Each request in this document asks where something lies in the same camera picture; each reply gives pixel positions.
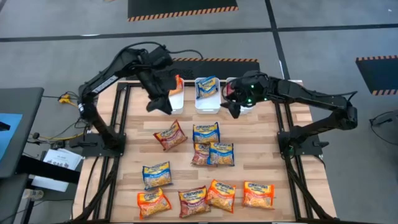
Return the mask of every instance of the wooden table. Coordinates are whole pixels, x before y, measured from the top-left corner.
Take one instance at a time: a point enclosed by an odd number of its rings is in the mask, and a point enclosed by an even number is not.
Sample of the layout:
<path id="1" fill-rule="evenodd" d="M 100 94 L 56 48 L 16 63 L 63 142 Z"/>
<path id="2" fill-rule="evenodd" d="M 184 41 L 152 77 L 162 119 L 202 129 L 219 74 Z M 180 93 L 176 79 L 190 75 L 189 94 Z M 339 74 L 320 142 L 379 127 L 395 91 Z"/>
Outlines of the wooden table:
<path id="1" fill-rule="evenodd" d="M 137 193 L 142 192 L 142 166 L 153 166 L 170 161 L 173 185 L 163 187 L 173 209 L 158 213 L 144 222 L 259 222 L 259 221 L 292 221 L 294 212 L 290 196 L 289 183 L 284 161 L 280 158 L 276 132 L 279 127 L 275 115 L 275 106 L 271 102 L 259 103 L 248 114 L 233 119 L 228 110 L 222 108 L 218 114 L 197 114 L 195 111 L 194 87 L 185 87 L 184 111 L 180 115 L 168 116 L 160 111 L 148 113 L 147 93 L 141 88 L 132 88 L 129 99 L 126 129 L 127 145 L 120 160 L 118 180 L 114 196 L 111 222 L 139 222 Z M 102 92 L 98 100 L 98 111 L 106 122 L 110 122 L 116 94 L 116 85 Z M 118 120 L 124 96 L 121 96 Z M 285 118 L 285 129 L 289 127 Z M 291 105 L 292 117 L 297 125 L 312 122 L 308 106 L 298 103 Z M 174 120 L 178 120 L 188 140 L 183 144 L 163 152 L 162 146 L 153 134 L 168 129 Z M 234 143 L 234 167 L 195 167 L 191 165 L 193 157 L 192 125 L 214 124 L 218 121 L 221 131 L 221 142 Z M 73 213 L 81 213 L 83 196 L 93 158 L 85 159 L 81 170 Z M 102 158 L 97 162 L 88 187 L 87 203 L 94 196 L 101 173 Z M 335 208 L 326 178 L 323 164 L 313 156 L 302 156 L 303 169 L 307 178 L 309 191 L 327 213 L 335 216 Z M 226 184 L 236 185 L 234 214 L 212 208 L 210 213 L 194 215 L 181 219 L 178 190 L 210 185 L 213 179 Z M 243 181 L 251 180 L 259 184 L 275 185 L 274 210 L 242 207 Z M 305 217 L 302 194 L 297 189 L 302 217 Z M 100 218 L 104 217 L 108 193 L 104 194 Z"/>

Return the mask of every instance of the white paper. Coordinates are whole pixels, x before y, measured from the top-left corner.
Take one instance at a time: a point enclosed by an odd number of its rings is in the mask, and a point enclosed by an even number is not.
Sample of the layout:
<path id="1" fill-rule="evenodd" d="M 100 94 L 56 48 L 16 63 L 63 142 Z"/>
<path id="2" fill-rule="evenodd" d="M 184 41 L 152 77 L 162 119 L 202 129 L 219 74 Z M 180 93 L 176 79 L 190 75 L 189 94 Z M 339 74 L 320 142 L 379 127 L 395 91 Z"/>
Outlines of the white paper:
<path id="1" fill-rule="evenodd" d="M 44 157 L 44 162 L 48 162 L 50 164 L 64 167 L 67 169 L 75 170 L 77 165 L 81 160 L 81 156 L 68 151 L 66 149 L 59 149 L 53 150 L 49 149 L 47 154 Z M 62 182 L 59 180 L 53 180 L 46 177 L 39 177 L 36 176 L 33 181 L 32 185 L 36 187 L 43 187 L 46 189 L 56 190 L 60 192 L 65 192 L 68 188 L 67 182 Z"/>

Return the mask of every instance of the white plastic bowl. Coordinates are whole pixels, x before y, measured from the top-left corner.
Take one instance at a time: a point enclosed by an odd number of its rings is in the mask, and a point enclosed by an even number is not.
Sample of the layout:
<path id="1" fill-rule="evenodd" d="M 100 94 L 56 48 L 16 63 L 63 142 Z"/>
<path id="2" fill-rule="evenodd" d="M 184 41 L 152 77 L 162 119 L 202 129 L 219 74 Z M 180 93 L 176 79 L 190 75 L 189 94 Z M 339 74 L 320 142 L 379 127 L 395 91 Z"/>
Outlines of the white plastic bowl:
<path id="1" fill-rule="evenodd" d="M 197 99 L 197 85 L 196 83 L 199 80 L 204 78 L 195 79 L 195 108 L 197 113 L 199 114 L 217 114 L 221 108 L 221 88 L 220 88 L 220 80 L 216 78 L 216 85 L 218 91 L 213 96 L 209 96 L 206 98 Z"/>
<path id="2" fill-rule="evenodd" d="M 172 105 L 172 114 L 182 114 L 184 107 L 184 79 L 182 79 L 182 91 L 180 93 L 169 96 L 170 104 Z"/>
<path id="3" fill-rule="evenodd" d="M 226 79 L 226 82 L 228 83 L 229 81 L 234 80 L 234 79 L 235 79 L 234 77 L 229 77 L 229 78 Z M 247 114 L 248 112 L 250 112 L 251 110 L 253 110 L 253 108 L 254 108 L 253 106 L 250 107 L 250 108 L 241 106 L 241 114 Z"/>

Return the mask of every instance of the desk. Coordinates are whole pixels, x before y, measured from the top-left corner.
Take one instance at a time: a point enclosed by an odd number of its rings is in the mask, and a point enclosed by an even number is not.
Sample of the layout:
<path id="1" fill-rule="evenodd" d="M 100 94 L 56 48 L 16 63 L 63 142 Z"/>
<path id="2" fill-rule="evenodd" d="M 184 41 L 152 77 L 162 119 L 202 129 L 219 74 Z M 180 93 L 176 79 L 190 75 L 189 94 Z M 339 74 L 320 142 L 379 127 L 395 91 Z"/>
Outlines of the desk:
<path id="1" fill-rule="evenodd" d="M 173 209 L 154 215 L 145 222 L 259 222 L 259 221 L 293 221 L 294 211 L 290 197 L 289 183 L 284 161 L 280 158 L 276 132 L 279 127 L 275 115 L 275 106 L 271 102 L 259 103 L 246 115 L 233 119 L 229 112 L 222 108 L 218 114 L 197 114 L 195 111 L 194 87 L 185 87 L 184 111 L 180 115 L 168 116 L 160 111 L 148 113 L 146 105 L 147 93 L 141 88 L 132 88 L 127 112 L 126 128 L 127 145 L 120 160 L 116 184 L 111 222 L 139 222 L 137 193 L 142 192 L 142 166 L 152 166 L 170 161 L 173 185 L 163 187 Z M 98 111 L 109 123 L 111 119 L 116 85 L 102 92 L 98 100 Z M 118 111 L 120 119 L 124 97 L 121 97 Z M 294 123 L 306 125 L 312 122 L 310 109 L 301 104 L 291 105 Z M 188 136 L 183 144 L 163 152 L 153 133 L 165 130 L 177 119 Z M 220 123 L 221 142 L 234 143 L 234 167 L 195 167 L 190 164 L 193 157 L 192 125 Z M 326 178 L 323 164 L 313 156 L 302 156 L 303 168 L 307 178 L 309 191 L 318 203 L 330 215 L 335 216 L 335 209 Z M 73 213 L 82 211 L 83 197 L 88 176 L 94 159 L 86 159 L 81 170 Z M 88 187 L 87 203 L 94 196 L 101 173 L 102 158 L 97 162 Z M 212 208 L 210 213 L 179 218 L 180 202 L 178 190 L 210 185 L 216 179 L 226 184 L 237 186 L 234 203 L 234 214 Z M 275 210 L 244 208 L 243 181 L 252 180 L 260 184 L 275 185 Z M 305 217 L 305 207 L 299 190 L 300 210 Z M 100 218 L 104 217 L 105 203 L 108 194 L 104 194 Z"/>

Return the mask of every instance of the gray concrete floor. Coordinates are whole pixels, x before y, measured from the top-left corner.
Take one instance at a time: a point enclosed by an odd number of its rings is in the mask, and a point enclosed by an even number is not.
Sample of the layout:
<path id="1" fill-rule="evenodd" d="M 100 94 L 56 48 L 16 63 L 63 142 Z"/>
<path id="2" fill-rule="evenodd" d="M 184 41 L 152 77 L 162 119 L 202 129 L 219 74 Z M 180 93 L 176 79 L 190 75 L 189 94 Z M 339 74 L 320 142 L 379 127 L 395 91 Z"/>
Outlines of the gray concrete floor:
<path id="1" fill-rule="evenodd" d="M 271 2 L 278 27 L 398 23 L 398 2 L 393 0 Z M 238 4 L 238 12 L 127 22 L 125 0 L 8 0 L 0 13 L 0 37 L 270 27 L 263 0 L 238 0 Z M 358 128 L 320 136 L 331 143 L 324 149 L 326 172 L 343 220 L 398 220 L 398 147 L 375 137 L 368 122 L 397 109 L 398 96 L 372 96 L 354 63 L 356 57 L 398 54 L 397 38 L 398 29 L 280 33 L 292 79 L 325 93 L 359 91 L 352 100 L 358 108 Z M 53 96 L 76 91 L 107 66 L 119 49 L 143 40 L 158 41 L 173 50 L 198 49 L 205 57 L 258 58 L 263 72 L 282 77 L 271 33 L 11 42 L 0 43 L 0 88 L 42 86 L 45 95 Z M 312 108 L 312 115 L 318 120 L 328 112 Z M 32 130 L 51 136 L 77 117 L 75 108 L 44 98 Z M 391 141 L 396 139 L 392 131 L 377 131 Z M 25 152 L 35 156 L 46 149 L 28 145 Z M 75 189 L 70 185 L 66 194 L 47 192 L 46 197 L 73 198 Z M 45 202 L 35 207 L 30 222 L 63 222 L 70 217 L 70 207 L 71 202 Z"/>

